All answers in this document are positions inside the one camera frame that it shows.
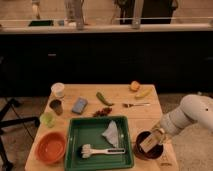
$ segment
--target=orange bowl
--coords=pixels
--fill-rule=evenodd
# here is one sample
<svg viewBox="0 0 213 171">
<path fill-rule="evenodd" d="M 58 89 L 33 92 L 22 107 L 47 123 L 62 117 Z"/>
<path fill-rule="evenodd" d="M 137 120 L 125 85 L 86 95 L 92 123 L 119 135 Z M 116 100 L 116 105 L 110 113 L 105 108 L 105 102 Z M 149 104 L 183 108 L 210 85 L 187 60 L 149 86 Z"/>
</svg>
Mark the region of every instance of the orange bowl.
<svg viewBox="0 0 213 171">
<path fill-rule="evenodd" d="M 60 132 L 51 132 L 44 135 L 38 142 L 35 155 L 43 163 L 52 164 L 64 156 L 65 149 L 65 136 Z"/>
</svg>

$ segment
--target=dark bowl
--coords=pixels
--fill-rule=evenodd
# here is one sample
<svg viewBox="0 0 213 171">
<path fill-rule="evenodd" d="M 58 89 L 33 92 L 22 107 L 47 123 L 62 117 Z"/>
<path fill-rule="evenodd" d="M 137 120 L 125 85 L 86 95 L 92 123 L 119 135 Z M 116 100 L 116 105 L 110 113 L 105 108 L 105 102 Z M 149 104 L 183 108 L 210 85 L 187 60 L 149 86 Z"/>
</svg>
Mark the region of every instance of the dark bowl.
<svg viewBox="0 0 213 171">
<path fill-rule="evenodd" d="M 156 159 L 163 153 L 163 145 L 156 145 L 147 153 L 141 148 L 140 143 L 150 135 L 149 131 L 141 132 L 137 138 L 134 146 L 134 154 L 140 159 Z"/>
</svg>

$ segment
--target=small cup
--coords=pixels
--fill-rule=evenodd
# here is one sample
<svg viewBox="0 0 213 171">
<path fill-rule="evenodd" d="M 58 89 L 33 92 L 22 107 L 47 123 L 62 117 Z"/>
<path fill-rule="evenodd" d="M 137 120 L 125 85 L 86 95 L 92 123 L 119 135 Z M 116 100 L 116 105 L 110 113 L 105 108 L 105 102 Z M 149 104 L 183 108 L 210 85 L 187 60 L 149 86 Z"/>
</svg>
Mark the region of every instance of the small cup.
<svg viewBox="0 0 213 171">
<path fill-rule="evenodd" d="M 40 122 L 46 125 L 48 128 L 52 128 L 54 126 L 54 117 L 51 113 L 43 113 L 40 118 Z"/>
<path fill-rule="evenodd" d="M 62 104 L 61 104 L 61 101 L 58 100 L 58 99 L 55 99 L 55 100 L 52 100 L 50 102 L 50 108 L 52 110 L 54 110 L 54 112 L 57 114 L 57 115 L 61 115 L 63 113 L 63 108 L 62 108 Z"/>
<path fill-rule="evenodd" d="M 151 133 L 149 131 L 141 132 L 137 138 L 134 146 L 134 154 L 136 157 L 147 160 L 147 159 L 156 159 L 161 156 L 163 153 L 163 145 L 156 145 L 147 153 L 141 148 L 140 144 L 146 137 L 148 137 Z"/>
<path fill-rule="evenodd" d="M 51 86 L 51 91 L 55 95 L 56 98 L 64 97 L 64 84 L 63 83 L 55 83 Z"/>
</svg>

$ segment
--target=banana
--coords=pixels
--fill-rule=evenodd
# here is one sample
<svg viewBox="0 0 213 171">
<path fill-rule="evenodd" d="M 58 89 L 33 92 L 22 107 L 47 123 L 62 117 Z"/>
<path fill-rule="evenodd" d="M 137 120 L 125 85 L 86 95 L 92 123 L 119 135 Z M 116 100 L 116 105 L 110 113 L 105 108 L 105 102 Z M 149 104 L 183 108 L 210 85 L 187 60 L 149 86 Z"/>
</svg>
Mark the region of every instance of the banana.
<svg viewBox="0 0 213 171">
<path fill-rule="evenodd" d="M 136 99 L 141 99 L 147 96 L 152 91 L 152 88 L 141 90 L 139 93 L 135 95 Z"/>
</svg>

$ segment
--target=person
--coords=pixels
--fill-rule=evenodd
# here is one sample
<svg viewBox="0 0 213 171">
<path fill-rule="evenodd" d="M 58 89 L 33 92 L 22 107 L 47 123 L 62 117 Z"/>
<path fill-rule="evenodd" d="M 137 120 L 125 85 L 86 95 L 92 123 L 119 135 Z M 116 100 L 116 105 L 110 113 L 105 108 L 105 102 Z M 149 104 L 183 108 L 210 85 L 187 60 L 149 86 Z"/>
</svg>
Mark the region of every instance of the person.
<svg viewBox="0 0 213 171">
<path fill-rule="evenodd" d="M 41 19 L 40 16 L 40 10 L 39 10 L 39 5 L 40 5 L 40 0 L 31 0 L 32 1 L 32 9 L 33 9 L 33 13 L 36 16 L 36 19 Z"/>
</svg>

